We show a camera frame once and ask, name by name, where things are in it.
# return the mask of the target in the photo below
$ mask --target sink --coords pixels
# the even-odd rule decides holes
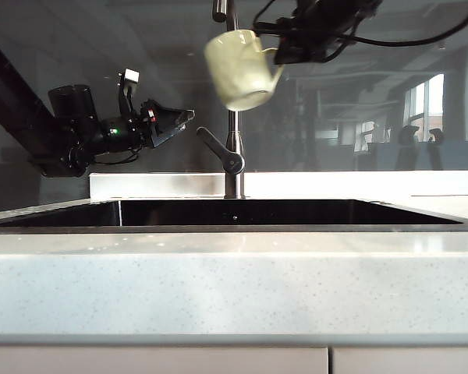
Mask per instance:
[[[0,233],[468,231],[468,220],[355,199],[92,203],[0,220]]]

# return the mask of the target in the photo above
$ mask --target white cabinet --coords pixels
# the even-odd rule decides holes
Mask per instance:
[[[336,348],[333,374],[468,374],[468,348]]]
[[[325,348],[1,347],[0,374],[328,374]]]

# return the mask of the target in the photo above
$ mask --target cup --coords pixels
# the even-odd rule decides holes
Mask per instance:
[[[213,84],[230,111],[247,111],[267,102],[281,77],[283,65],[272,74],[266,55],[277,48],[262,49],[251,30],[234,30],[209,41],[204,56]]]

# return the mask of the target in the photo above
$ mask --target stainless steel faucet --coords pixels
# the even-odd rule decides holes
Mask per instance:
[[[227,23],[227,31],[238,30],[234,0],[214,0],[213,20]],[[225,170],[225,199],[245,199],[243,141],[239,130],[240,113],[229,111],[229,134],[226,145],[218,141],[206,128],[200,127],[197,135],[222,161]]]

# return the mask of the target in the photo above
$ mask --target black cable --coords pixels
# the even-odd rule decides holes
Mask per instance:
[[[257,17],[261,16],[265,10],[267,10],[268,6],[270,6],[274,2],[274,0],[271,0],[268,5],[265,6],[262,11],[260,11],[257,14]],[[347,41],[356,41],[359,43],[364,43],[364,44],[370,44],[370,45],[377,45],[380,47],[415,47],[415,46],[420,46],[420,45],[427,45],[427,44],[433,44],[438,41],[444,40],[448,37],[451,37],[452,35],[456,34],[457,32],[461,31],[465,27],[468,26],[468,16],[458,25],[454,26],[452,29],[445,31],[442,34],[436,35],[434,37],[429,37],[427,39],[419,39],[417,41],[376,41],[373,39],[367,39],[365,37],[357,37],[355,35],[346,35],[346,34],[338,34],[338,33],[333,33],[327,30],[317,30],[317,29],[311,29],[311,30],[269,30],[269,29],[255,29],[254,31],[257,32],[257,34],[269,34],[269,35],[275,35],[275,36],[292,36],[292,35],[301,35],[301,33],[307,34],[308,31],[315,32],[315,33],[320,33],[320,34],[325,34],[330,37],[339,37],[340,39],[345,39]]]
[[[127,91],[126,91],[126,99],[128,100],[128,104],[130,106],[130,110],[132,113],[134,113],[135,111],[133,110],[133,104],[132,104],[132,87],[128,87]]]
[[[275,0],[269,1],[268,4],[260,12],[257,13],[255,18],[253,19],[253,26],[255,25],[255,23],[257,23],[261,15],[264,14],[267,9],[269,9],[269,7],[272,5],[273,2],[275,2]]]
[[[429,37],[427,39],[419,39],[417,41],[375,41],[372,39],[367,39],[364,37],[355,37],[350,35],[340,35],[340,34],[332,34],[332,36],[342,37],[343,39],[347,39],[349,41],[357,41],[360,43],[371,44],[371,45],[379,45],[381,47],[415,47],[419,45],[427,45],[437,43],[438,41],[442,41],[452,35],[458,33],[462,29],[468,26],[468,16],[458,25],[454,26],[452,29],[445,31],[442,34],[436,35],[434,37]]]
[[[359,27],[362,21],[363,21],[363,18],[357,17],[355,23],[353,24],[352,31],[350,31],[350,35],[349,35],[350,37],[355,36],[357,32],[357,28]],[[338,49],[336,49],[336,51],[331,53],[329,56],[326,56],[325,58],[321,59],[319,62],[324,64],[326,62],[330,62],[331,60],[334,60],[335,58],[341,55],[341,53],[345,50],[345,48],[347,48],[350,45],[350,42],[351,42],[350,40],[345,39],[342,42],[342,44],[338,47]]]
[[[130,156],[127,158],[121,160],[121,161],[116,161],[116,162],[94,162],[94,164],[97,165],[106,165],[106,166],[114,166],[114,165],[121,165],[121,164],[129,164],[131,162],[135,162],[139,159],[139,152],[142,150],[142,147],[140,147],[138,150],[130,150],[132,153]]]

